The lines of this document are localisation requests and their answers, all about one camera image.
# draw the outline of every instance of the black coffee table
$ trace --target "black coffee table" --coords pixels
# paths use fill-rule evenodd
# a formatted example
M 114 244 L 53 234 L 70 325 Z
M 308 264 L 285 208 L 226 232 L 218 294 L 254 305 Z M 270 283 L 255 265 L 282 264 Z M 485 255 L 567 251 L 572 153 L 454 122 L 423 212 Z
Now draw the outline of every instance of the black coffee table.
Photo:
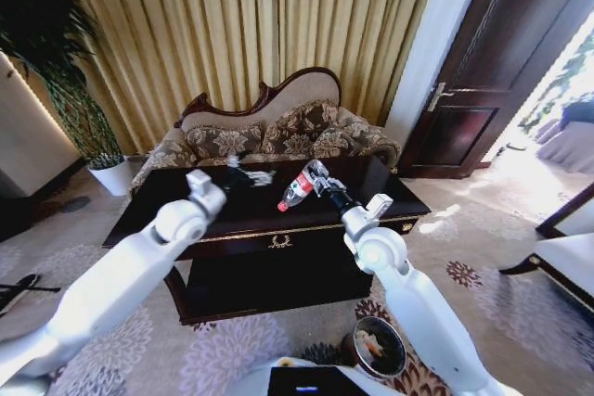
M 406 234 L 430 209 L 375 157 L 322 160 L 349 194 L 366 205 L 383 192 L 394 204 L 382 225 Z M 336 211 L 324 199 L 308 197 L 285 213 L 277 210 L 282 193 L 305 161 L 247 164 L 247 170 L 277 173 L 272 185 L 232 194 L 205 237 L 178 260 L 192 260 L 187 284 L 176 268 L 165 279 L 182 324 L 309 306 L 368 296 L 371 276 L 359 271 L 344 246 Z M 201 168 L 221 183 L 226 167 Z M 103 243 L 111 248 L 140 231 L 159 208 L 187 198 L 186 173 L 153 171 L 137 191 Z

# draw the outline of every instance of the door handle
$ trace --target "door handle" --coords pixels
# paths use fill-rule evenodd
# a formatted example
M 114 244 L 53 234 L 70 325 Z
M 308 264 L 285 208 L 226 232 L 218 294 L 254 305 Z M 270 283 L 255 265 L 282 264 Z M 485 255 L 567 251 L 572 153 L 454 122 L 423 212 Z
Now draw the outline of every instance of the door handle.
M 446 83 L 437 84 L 437 88 L 435 88 L 435 92 L 433 92 L 433 96 L 431 97 L 431 101 L 429 102 L 429 107 L 427 107 L 427 111 L 431 112 L 435 110 L 435 106 L 437 106 L 437 102 L 439 102 L 440 97 L 454 95 L 454 93 L 444 93 L 445 88 Z

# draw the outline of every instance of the gold emblem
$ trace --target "gold emblem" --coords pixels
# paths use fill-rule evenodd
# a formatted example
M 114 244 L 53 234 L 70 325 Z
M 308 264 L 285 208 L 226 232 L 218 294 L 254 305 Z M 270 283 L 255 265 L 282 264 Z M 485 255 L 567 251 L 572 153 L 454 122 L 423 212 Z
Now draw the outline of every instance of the gold emblem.
M 293 246 L 291 244 L 291 239 L 289 238 L 289 236 L 287 234 L 283 234 L 283 236 L 284 239 L 280 243 L 278 243 L 278 236 L 273 236 L 272 243 L 268 247 L 271 249 L 281 249 L 286 248 L 288 246 Z
M 290 357 L 281 357 L 278 359 L 277 366 L 294 366 L 294 363 Z

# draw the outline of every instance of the plastic bottle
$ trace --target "plastic bottle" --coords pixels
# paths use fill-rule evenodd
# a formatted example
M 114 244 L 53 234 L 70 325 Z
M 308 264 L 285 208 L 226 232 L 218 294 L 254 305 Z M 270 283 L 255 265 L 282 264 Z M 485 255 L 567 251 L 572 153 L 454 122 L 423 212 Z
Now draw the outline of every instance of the plastic bottle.
M 301 203 L 314 190 L 314 180 L 318 176 L 328 178 L 328 169 L 322 164 L 322 161 L 311 160 L 305 164 L 301 173 L 285 189 L 282 200 L 277 205 L 278 210 L 284 212 Z

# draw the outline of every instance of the gold table trim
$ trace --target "gold table trim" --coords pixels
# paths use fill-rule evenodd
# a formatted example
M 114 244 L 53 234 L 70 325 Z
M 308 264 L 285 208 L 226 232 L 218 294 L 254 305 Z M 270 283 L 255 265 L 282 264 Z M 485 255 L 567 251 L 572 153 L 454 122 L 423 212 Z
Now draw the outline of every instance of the gold table trim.
M 380 224 L 382 223 L 389 223 L 389 222 L 401 222 L 403 220 L 410 220 L 410 219 L 419 219 L 425 215 L 424 213 L 421 215 L 408 215 L 406 217 L 393 217 L 393 218 L 386 218 L 385 220 L 380 220 Z M 213 238 L 203 238 L 199 240 L 198 243 L 208 243 L 211 241 L 223 241 L 223 240 L 240 240 L 242 238 L 253 238 L 257 236 L 278 236 L 282 234 L 294 234 L 296 232 L 305 232 L 305 231 L 319 231 L 322 229 L 335 229 L 337 227 L 344 227 L 342 223 L 338 224 L 326 224 L 322 226 L 310 226 L 310 227 L 298 227 L 295 229 L 282 229 L 278 231 L 266 231 L 266 232 L 259 232 L 259 233 L 251 233 L 251 234 L 237 234 L 236 236 L 214 236 Z

